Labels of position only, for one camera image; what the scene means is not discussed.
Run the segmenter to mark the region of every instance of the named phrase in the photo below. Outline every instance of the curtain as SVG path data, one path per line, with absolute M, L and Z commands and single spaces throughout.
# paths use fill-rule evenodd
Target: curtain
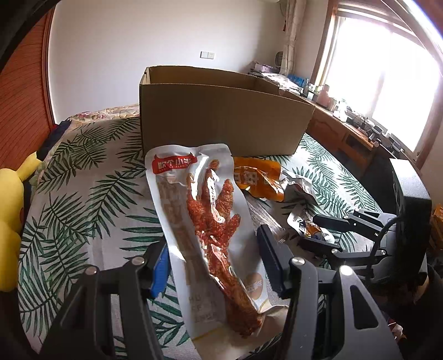
M 283 59 L 280 74 L 289 75 L 294 71 L 294 45 L 300 26 L 302 24 L 306 0 L 287 0 L 286 3 L 286 28 Z

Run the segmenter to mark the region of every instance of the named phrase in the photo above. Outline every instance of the foil packet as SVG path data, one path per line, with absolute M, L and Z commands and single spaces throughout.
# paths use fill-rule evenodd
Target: foil packet
M 280 333 L 287 307 L 269 302 L 229 148 L 160 146 L 145 167 L 180 310 L 202 359 L 234 360 Z
M 312 218 L 307 212 L 295 207 L 288 216 L 288 225 L 292 227 L 300 237 L 322 240 L 335 244 L 334 236 L 325 228 L 312 222 Z
M 304 198 L 310 204 L 319 205 L 315 197 L 312 182 L 308 178 L 286 169 L 282 171 L 282 174 L 283 179 L 280 180 L 280 185 L 283 188 L 284 201 L 286 203 Z

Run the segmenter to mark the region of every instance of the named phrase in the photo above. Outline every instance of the snack package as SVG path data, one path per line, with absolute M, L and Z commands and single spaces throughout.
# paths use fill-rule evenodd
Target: snack package
M 248 205 L 224 144 L 166 145 L 145 157 L 168 243 L 180 309 L 205 359 L 236 359 L 282 331 L 272 307 Z
M 295 201 L 300 197 L 306 199 L 313 205 L 319 205 L 315 197 L 314 187 L 312 182 L 301 175 L 297 175 L 291 171 L 283 170 L 284 178 L 280 184 L 284 191 L 284 201 L 289 203 Z
M 253 157 L 234 157 L 234 179 L 237 186 L 254 197 L 283 201 L 280 164 Z
M 257 233 L 257 229 L 260 225 L 268 225 L 276 240 L 280 243 L 285 242 L 289 238 L 289 232 L 286 229 L 283 229 L 280 224 L 276 222 L 265 209 L 263 209 L 256 198 L 251 196 L 247 191 L 244 192 L 244 195 L 246 202 L 248 203 L 249 213 L 251 214 L 255 233 Z
M 288 225 L 292 227 L 299 236 L 323 240 L 327 243 L 334 244 L 334 236 L 327 229 L 318 226 L 311 220 L 307 212 L 301 210 L 299 207 L 295 207 L 288 216 Z

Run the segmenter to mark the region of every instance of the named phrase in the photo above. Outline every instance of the cable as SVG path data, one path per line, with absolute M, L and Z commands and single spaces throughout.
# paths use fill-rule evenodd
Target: cable
M 377 250 L 380 248 L 380 243 L 381 240 L 383 239 L 383 236 L 388 232 L 389 228 L 399 222 L 399 220 L 402 219 L 402 215 L 398 215 L 395 218 L 390 219 L 385 226 L 383 226 L 380 230 L 380 232 L 378 233 L 377 239 L 374 241 L 374 246 L 372 247 L 371 250 L 371 254 L 369 255 L 369 259 L 368 259 L 368 265 L 366 267 L 366 277 L 365 280 L 367 283 L 369 283 L 370 281 L 370 271 L 372 269 L 372 265 L 374 265 L 374 259 L 375 259 L 375 253 L 377 252 Z

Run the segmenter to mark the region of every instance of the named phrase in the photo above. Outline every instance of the blue gripper pad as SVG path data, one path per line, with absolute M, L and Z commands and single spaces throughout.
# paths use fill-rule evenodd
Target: blue gripper pad
M 159 293 L 165 290 L 170 270 L 171 268 L 169 266 L 169 251 L 167 249 L 167 246 L 165 246 L 159 256 L 159 260 L 154 266 L 151 286 L 151 296 L 153 299 L 155 299 L 159 295 Z

